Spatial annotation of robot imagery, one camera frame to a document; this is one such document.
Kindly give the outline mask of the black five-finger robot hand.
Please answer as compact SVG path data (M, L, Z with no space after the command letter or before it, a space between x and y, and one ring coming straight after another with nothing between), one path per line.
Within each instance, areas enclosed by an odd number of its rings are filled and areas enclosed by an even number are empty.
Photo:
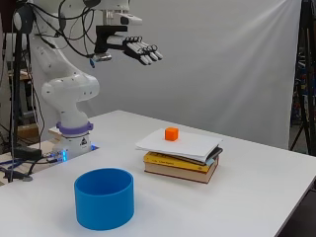
M93 60L111 60L109 49L122 51L143 65L151 65L154 61L163 59L157 45L144 42L141 36L122 35L126 32L127 26L97 26Z

